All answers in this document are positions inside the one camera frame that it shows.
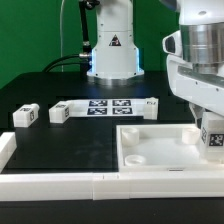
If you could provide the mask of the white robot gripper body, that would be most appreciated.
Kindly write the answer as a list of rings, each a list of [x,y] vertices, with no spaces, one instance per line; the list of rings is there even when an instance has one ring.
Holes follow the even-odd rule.
[[[196,73],[190,63],[174,55],[168,55],[166,63],[175,96],[224,116],[224,77]]]

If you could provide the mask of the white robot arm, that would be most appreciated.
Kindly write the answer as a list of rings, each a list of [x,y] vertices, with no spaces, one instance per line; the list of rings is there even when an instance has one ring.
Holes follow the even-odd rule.
[[[224,128],[224,0],[159,0],[179,14],[162,40],[169,86],[204,127]],[[98,41],[87,77],[107,85],[141,76],[133,41],[132,0],[99,0]]]

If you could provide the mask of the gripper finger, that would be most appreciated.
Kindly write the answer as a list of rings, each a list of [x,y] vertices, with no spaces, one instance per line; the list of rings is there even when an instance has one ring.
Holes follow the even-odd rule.
[[[190,111],[194,117],[195,124],[198,128],[201,128],[201,123],[202,123],[202,117],[204,113],[204,108],[201,106],[198,106],[194,103],[189,103],[189,108]]]

